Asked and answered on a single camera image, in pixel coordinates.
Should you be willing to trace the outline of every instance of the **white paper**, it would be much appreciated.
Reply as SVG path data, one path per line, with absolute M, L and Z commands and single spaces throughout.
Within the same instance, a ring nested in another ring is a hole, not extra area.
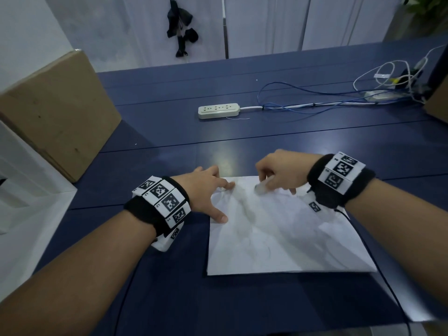
M 217 191 L 213 204 L 228 217 L 210 219 L 208 275 L 291 271 L 362 271 L 376 267 L 343 215 L 323 222 L 297 195 L 276 190 L 257 195 L 258 177 L 226 178 L 232 191 Z

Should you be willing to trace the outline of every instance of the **black plush toy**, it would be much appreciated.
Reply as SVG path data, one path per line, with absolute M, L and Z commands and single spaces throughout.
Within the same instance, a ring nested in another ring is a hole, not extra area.
M 193 15 L 188 13 L 183 8 L 179 8 L 176 0 L 170 0 L 171 9 L 168 12 L 169 28 L 167 35 L 169 38 L 177 35 L 177 42 L 179 44 L 179 50 L 176 52 L 176 57 L 180 58 L 182 56 L 187 56 L 188 53 L 185 51 L 185 41 L 190 41 L 191 43 L 196 42 L 199 38 L 198 33 L 193 28 L 187 29 L 185 35 L 182 36 L 183 26 L 188 26 L 193 19 Z

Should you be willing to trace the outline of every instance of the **blue table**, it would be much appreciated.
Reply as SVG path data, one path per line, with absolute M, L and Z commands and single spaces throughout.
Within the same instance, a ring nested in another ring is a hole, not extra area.
M 344 151 L 379 178 L 448 210 L 448 126 L 419 104 L 337 107 L 319 115 L 240 114 L 250 120 L 200 121 L 197 115 L 203 105 L 256 105 L 257 91 L 271 81 L 351 90 L 351 82 L 372 67 L 397 59 L 414 64 L 447 41 L 446 36 L 423 38 L 99 73 L 123 121 L 76 184 L 78 193 L 37 269 L 118 213 L 148 175 L 176 175 L 213 163 L 222 176 L 255 175 L 255 162 L 277 148 Z M 431 54 L 427 71 L 440 53 Z M 360 82 L 371 85 L 368 77 Z M 305 103 L 345 97 L 275 85 L 262 99 Z M 446 310 L 360 230 L 409 318 L 447 318 Z M 166 253 L 147 250 L 121 313 L 119 335 L 263 335 L 403 321 L 381 280 L 370 274 L 207 277 L 208 234 L 209 218 L 192 214 Z M 113 333 L 124 288 L 94 335 Z

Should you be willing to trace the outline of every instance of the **forearm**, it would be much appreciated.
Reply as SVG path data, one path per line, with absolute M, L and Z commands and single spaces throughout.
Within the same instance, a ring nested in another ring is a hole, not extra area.
M 152 225 L 120 212 L 0 304 L 0 335 L 89 334 L 154 239 Z
M 448 306 L 448 213 L 374 179 L 346 209 L 424 288 Z

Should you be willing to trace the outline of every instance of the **black cable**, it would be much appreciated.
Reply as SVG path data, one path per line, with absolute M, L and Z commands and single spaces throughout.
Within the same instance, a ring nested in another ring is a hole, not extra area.
M 409 325 L 409 321 L 408 318 L 406 316 L 405 311 L 403 310 L 403 307 L 400 304 L 400 301 L 398 300 L 397 296 L 395 295 L 394 291 L 392 290 L 391 286 L 389 285 L 389 282 L 387 281 L 386 277 L 384 276 L 383 272 L 381 271 L 381 269 L 378 266 L 378 263 L 376 262 L 375 258 L 373 257 L 372 252 L 370 251 L 369 247 L 367 246 L 366 242 L 364 241 L 364 239 L 361 236 L 361 233 L 359 233 L 358 228 L 355 226 L 355 224 L 353 224 L 353 222 L 350 220 L 350 218 L 342 211 L 335 209 L 336 212 L 341 213 L 346 220 L 348 220 L 350 222 L 350 224 L 353 226 L 353 228 L 355 229 L 356 233 L 358 234 L 359 238 L 361 239 L 362 244 L 364 245 L 364 247 L 367 250 L 367 253 L 369 254 L 370 258 L 372 258 L 373 260 L 373 264 L 375 264 L 376 268 L 378 269 L 378 273 L 381 275 L 381 278 L 383 279 L 383 281 L 386 283 L 388 289 L 390 290 L 390 292 L 392 293 L 393 298 L 395 299 L 398 307 L 400 308 L 401 314 L 403 315 L 403 320 L 406 323 L 406 327 L 408 328 L 408 335 L 412 336 L 412 332 L 411 332 L 411 327 Z
M 115 329 L 113 332 L 114 336 L 116 336 L 116 332 L 118 330 L 118 322 L 120 322 L 121 311 L 123 310 L 123 306 L 125 305 L 125 301 L 126 301 L 126 297 L 128 296 L 129 288 L 131 287 L 132 281 L 134 280 L 135 273 L 137 272 L 137 268 L 138 268 L 138 265 L 140 264 L 141 260 L 142 260 L 142 258 L 140 258 L 138 260 L 137 265 L 135 266 L 134 271 L 132 272 L 131 279 L 129 280 L 128 287 L 126 288 L 126 291 L 125 291 L 125 295 L 123 297 L 123 300 L 121 301 L 120 310 L 118 311 L 118 316 L 116 317 Z

